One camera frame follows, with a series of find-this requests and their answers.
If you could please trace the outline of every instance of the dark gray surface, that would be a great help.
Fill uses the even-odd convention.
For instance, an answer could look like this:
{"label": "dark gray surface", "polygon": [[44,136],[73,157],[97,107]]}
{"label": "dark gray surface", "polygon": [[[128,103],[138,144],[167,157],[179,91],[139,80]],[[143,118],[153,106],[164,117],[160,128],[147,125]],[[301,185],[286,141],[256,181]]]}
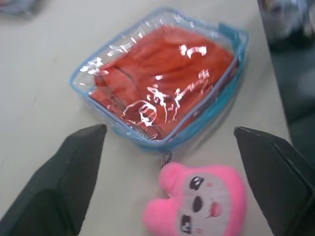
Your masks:
{"label": "dark gray surface", "polygon": [[272,53],[292,144],[315,164],[315,46]]}

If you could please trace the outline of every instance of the plush toy ear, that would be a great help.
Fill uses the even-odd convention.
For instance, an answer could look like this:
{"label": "plush toy ear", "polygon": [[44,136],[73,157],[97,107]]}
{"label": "plush toy ear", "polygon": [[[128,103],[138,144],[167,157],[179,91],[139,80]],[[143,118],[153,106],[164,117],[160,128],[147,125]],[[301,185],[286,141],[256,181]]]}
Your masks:
{"label": "plush toy ear", "polygon": [[144,211],[146,228],[157,236],[176,236],[176,211],[172,199],[155,199]]}
{"label": "plush toy ear", "polygon": [[162,189],[167,193],[172,193],[176,177],[185,169],[183,165],[175,162],[165,165],[159,174],[159,183]]}

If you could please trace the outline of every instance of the folded orange cloth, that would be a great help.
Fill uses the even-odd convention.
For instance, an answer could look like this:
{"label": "folded orange cloth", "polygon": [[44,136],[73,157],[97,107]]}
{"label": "folded orange cloth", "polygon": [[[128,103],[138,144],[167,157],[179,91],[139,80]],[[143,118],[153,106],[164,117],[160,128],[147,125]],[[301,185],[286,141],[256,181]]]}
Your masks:
{"label": "folded orange cloth", "polygon": [[208,38],[162,26],[95,76],[91,98],[149,139],[165,138],[212,90],[233,55]]}

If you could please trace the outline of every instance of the cartoon face print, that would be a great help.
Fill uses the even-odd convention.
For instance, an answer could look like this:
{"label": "cartoon face print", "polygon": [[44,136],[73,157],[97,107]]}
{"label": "cartoon face print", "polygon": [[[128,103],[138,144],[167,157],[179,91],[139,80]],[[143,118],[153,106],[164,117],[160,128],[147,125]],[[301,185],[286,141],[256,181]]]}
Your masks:
{"label": "cartoon face print", "polygon": [[184,182],[184,202],[177,214],[180,236],[222,236],[231,213],[230,194],[218,177],[190,175]]}

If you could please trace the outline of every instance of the plush toy eye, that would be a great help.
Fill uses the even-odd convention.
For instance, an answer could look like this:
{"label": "plush toy eye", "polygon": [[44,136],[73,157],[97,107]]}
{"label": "plush toy eye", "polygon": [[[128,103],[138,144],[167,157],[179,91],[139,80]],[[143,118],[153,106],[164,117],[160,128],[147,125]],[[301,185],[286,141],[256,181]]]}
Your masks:
{"label": "plush toy eye", "polygon": [[201,178],[199,176],[192,178],[189,184],[189,188],[197,191],[204,180],[204,178]]}
{"label": "plush toy eye", "polygon": [[191,217],[189,215],[182,215],[181,231],[188,235],[191,234]]}

